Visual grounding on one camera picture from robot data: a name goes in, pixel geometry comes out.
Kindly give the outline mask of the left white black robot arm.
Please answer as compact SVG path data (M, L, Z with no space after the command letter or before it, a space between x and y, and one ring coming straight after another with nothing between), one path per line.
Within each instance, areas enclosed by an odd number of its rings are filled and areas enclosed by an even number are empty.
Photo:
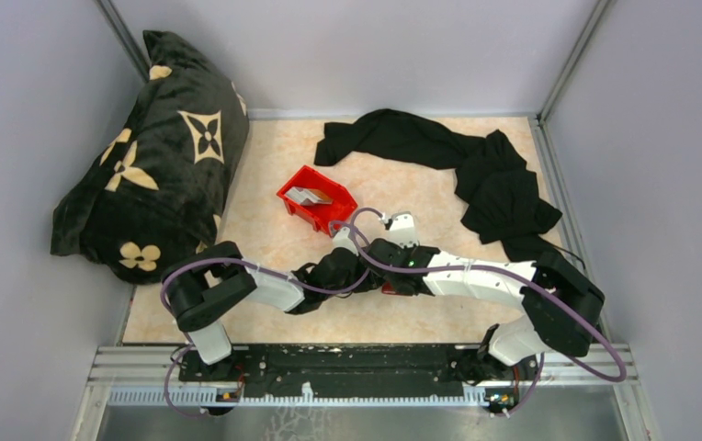
M280 272L244 260L231 241L169 266L161 282L163 305L198 352L203 371L216 380L229 378L237 367L221 317L239 303L247 300L302 315L318 310L330 298L383 285L359 256L342 247L317 264Z

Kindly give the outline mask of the red leather card holder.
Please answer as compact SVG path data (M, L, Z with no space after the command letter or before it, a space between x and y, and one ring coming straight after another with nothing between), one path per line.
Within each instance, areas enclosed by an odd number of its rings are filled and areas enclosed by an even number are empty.
M384 283L381 286L381 293L385 295L399 295L398 290L391 283Z

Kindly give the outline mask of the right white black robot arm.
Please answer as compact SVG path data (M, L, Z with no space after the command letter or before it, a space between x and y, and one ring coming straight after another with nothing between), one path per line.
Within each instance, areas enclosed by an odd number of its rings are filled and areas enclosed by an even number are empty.
M398 293L458 296L521 311L521 317L493 327L484 339L479 366L491 379L503 378L522 359L548 349L586 356L605 303L602 290L555 252L534 261L495 263L376 239L363 258Z

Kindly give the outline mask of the red plastic bin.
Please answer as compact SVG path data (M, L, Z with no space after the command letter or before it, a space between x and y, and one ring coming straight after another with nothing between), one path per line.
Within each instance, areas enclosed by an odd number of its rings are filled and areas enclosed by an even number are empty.
M302 166L276 193L287 213L316 232L332 236L332 221L347 221L358 204L348 189L308 165Z

